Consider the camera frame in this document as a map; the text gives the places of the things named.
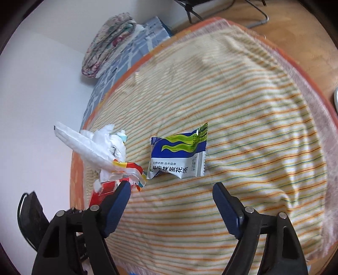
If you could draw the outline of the white red wrapper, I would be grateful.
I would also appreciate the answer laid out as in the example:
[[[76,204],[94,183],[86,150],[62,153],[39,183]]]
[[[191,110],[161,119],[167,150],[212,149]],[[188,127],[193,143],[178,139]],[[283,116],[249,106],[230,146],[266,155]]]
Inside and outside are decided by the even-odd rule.
[[[102,191],[105,182],[110,180],[120,182],[122,178],[129,179],[132,187],[137,190],[141,190],[146,185],[144,170],[136,163],[126,162],[125,131],[114,133],[113,130],[113,124],[106,125],[95,132],[84,129],[76,132],[60,122],[55,124],[55,136],[73,150],[71,207],[77,209],[88,207],[84,183],[84,172],[87,166],[99,175],[93,184],[93,189],[97,193]]]

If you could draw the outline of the blue green snack packet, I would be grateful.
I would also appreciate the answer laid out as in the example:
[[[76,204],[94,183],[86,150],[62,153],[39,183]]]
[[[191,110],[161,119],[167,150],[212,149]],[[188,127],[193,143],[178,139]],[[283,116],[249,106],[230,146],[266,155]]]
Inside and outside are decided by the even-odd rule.
[[[147,179],[162,173],[179,179],[204,175],[208,123],[187,133],[151,138]]]

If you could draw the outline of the yellow striped blanket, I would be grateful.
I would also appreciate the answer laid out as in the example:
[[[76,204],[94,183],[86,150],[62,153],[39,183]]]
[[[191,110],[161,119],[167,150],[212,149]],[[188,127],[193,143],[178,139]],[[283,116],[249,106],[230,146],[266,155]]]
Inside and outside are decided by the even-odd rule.
[[[289,215],[306,258],[322,244],[328,175],[309,107],[286,70],[237,26],[173,45],[114,89],[88,124],[126,131],[147,168],[153,136],[208,124],[205,172],[134,191],[107,239],[114,260],[151,274],[221,274],[236,246],[212,198],[222,182],[258,212]]]

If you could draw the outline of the folded floral quilt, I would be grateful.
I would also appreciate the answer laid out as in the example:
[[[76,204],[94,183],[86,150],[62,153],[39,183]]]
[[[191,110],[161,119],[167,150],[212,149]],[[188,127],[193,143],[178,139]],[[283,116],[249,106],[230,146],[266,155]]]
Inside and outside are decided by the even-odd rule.
[[[110,17],[97,32],[84,56],[81,72],[85,77],[98,78],[126,46],[145,28],[129,13]]]

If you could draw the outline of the blue checked bedsheet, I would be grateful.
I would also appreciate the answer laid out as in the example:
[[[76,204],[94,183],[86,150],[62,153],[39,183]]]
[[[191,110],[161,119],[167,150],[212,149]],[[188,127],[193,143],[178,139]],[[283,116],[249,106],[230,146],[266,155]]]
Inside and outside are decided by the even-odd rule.
[[[84,127],[85,122],[97,105],[102,102],[105,94],[132,65],[136,64],[142,57],[172,37],[172,32],[159,17],[149,19],[143,24],[143,27],[144,30],[127,44],[126,48],[98,78],[89,98],[80,128]]]

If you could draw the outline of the black folding chair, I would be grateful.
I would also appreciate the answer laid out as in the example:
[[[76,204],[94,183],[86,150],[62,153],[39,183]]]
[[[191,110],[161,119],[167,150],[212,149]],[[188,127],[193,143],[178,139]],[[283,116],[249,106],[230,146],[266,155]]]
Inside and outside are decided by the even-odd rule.
[[[224,12],[224,11],[230,9],[236,3],[236,1],[233,0],[233,1],[230,2],[230,4],[228,6],[222,8],[222,9],[218,9],[218,10],[212,12],[212,13],[208,13],[206,16],[202,17],[200,14],[198,14],[197,12],[194,11],[194,7],[199,6],[199,5],[203,5],[205,3],[208,3],[209,1],[178,1],[178,0],[174,0],[174,2],[176,2],[182,8],[184,8],[184,10],[185,10],[185,12],[187,14],[187,17],[188,17],[188,21],[189,21],[189,23],[191,25],[194,24],[194,22],[192,21],[192,17],[191,17],[192,15],[199,22],[202,22],[206,18],[211,18],[211,17],[217,15],[218,13],[221,13],[221,12]],[[270,21],[269,16],[262,9],[260,9],[257,5],[255,5],[254,3],[252,3],[252,1],[245,0],[245,2],[247,4],[249,4],[251,7],[253,7],[254,9],[256,9],[259,13],[261,13],[264,16],[264,19],[249,24],[247,26],[248,29],[252,29],[252,28],[255,28],[255,27],[258,27],[258,26],[265,25],[265,24],[267,24]]]

